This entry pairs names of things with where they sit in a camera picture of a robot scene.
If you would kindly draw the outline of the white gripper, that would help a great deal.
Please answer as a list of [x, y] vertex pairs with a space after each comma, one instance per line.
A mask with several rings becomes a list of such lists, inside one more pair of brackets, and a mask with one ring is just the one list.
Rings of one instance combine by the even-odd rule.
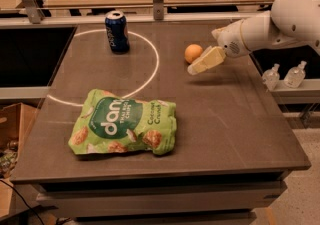
[[187, 71], [191, 75], [202, 73], [224, 62], [226, 55], [238, 58], [249, 55], [250, 50], [244, 43], [241, 27], [243, 20], [236, 21], [222, 28], [214, 29], [211, 34], [219, 47], [209, 46], [202, 54], [189, 64]]

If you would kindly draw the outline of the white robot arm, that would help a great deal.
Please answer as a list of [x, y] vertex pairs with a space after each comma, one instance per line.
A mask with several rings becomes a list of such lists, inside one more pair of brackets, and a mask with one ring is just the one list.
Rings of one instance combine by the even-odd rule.
[[274, 0], [269, 11], [214, 29], [212, 36], [217, 45], [188, 66], [190, 75], [262, 49], [308, 45], [320, 54], [320, 0]]

